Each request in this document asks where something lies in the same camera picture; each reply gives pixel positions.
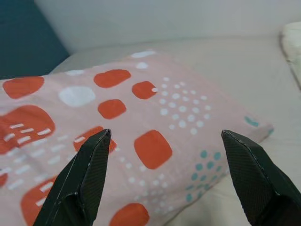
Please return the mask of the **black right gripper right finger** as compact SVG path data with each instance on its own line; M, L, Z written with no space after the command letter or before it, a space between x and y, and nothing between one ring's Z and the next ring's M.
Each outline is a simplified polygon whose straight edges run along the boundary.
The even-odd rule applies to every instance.
M251 139L230 130L221 134L231 179L253 226L299 226L301 193Z

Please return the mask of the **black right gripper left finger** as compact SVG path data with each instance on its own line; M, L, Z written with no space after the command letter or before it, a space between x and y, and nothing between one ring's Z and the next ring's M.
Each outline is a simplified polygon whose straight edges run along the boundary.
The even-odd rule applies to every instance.
M90 136L57 176L35 226L91 226L100 205L111 130Z

